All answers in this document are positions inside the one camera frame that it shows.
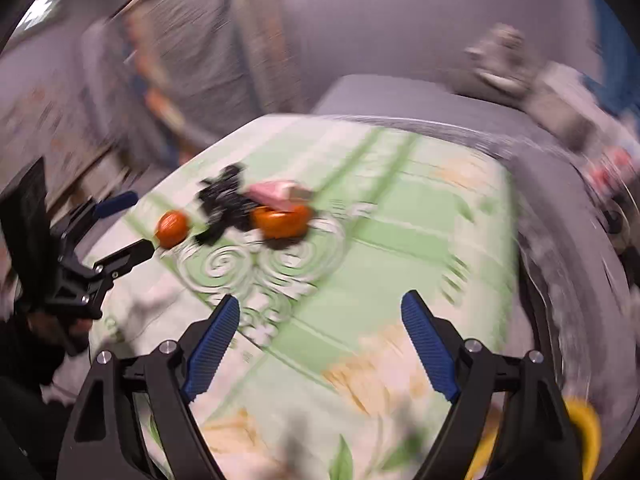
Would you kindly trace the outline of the left hand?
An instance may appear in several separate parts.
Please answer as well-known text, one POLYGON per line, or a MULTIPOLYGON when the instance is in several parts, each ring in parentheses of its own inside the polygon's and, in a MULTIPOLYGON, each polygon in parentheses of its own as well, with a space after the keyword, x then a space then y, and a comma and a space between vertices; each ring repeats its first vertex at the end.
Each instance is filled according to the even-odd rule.
POLYGON ((43 311, 27 315, 29 328, 50 344, 62 348, 69 356, 78 356, 89 348, 89 332, 93 326, 90 318, 60 320, 43 311))

